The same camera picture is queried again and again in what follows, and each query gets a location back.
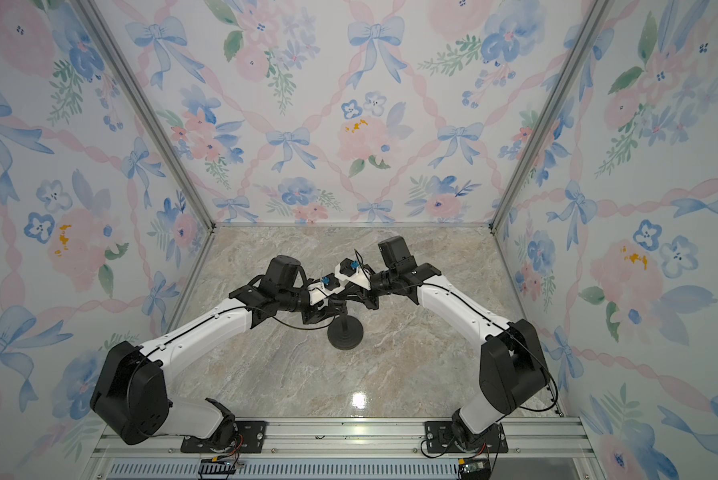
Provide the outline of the black microphone stand pole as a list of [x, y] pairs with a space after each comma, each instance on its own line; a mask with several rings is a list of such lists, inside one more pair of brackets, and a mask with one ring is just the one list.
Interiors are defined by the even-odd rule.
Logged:
[[351, 328], [350, 315], [348, 308], [344, 307], [341, 315], [341, 329], [343, 332], [348, 332]]

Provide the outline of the black round microphone stand base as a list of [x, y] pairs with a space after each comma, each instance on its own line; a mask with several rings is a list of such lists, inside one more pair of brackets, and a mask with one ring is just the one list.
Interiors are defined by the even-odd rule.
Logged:
[[361, 322], [350, 316], [351, 328], [348, 332], [341, 329], [341, 318], [332, 322], [327, 329], [328, 340], [330, 344], [338, 350], [351, 350], [356, 348], [362, 341], [364, 336], [364, 328]]

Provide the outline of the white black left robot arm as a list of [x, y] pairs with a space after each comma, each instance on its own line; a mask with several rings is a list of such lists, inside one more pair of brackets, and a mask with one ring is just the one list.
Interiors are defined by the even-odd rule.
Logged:
[[193, 437], [215, 451], [237, 437], [234, 414], [220, 402], [170, 399], [168, 384], [230, 338], [280, 312], [299, 312], [307, 325], [342, 314], [340, 301], [369, 288], [358, 262], [344, 260], [317, 279], [289, 256], [273, 258], [267, 271], [231, 292], [209, 312], [156, 339], [123, 341], [105, 359], [91, 409], [128, 445], [157, 436]]

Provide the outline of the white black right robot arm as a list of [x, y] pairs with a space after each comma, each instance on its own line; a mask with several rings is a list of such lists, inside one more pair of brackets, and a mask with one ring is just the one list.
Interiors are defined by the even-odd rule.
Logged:
[[401, 236], [378, 244], [386, 268], [372, 271], [360, 255], [342, 260], [335, 275], [356, 287], [359, 299], [398, 295], [438, 315], [476, 348], [478, 392], [452, 415], [457, 442], [471, 450], [500, 421], [546, 387], [558, 396], [537, 331], [527, 320], [508, 320], [479, 305], [429, 263], [418, 264]]

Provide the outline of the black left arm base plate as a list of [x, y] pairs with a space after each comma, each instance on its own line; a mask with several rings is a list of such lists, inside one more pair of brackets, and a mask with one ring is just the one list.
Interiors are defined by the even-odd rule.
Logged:
[[221, 415], [221, 421], [207, 438], [185, 437], [180, 448], [182, 453], [232, 455], [262, 452], [268, 427], [266, 421], [238, 420], [219, 401], [207, 397], [205, 402]]

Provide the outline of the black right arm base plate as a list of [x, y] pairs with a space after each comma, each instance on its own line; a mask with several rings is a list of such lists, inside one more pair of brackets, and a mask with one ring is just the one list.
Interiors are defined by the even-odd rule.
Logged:
[[450, 420], [426, 421], [421, 450], [430, 458], [444, 454], [507, 453], [500, 421], [504, 415], [489, 403], [473, 401], [458, 409]]

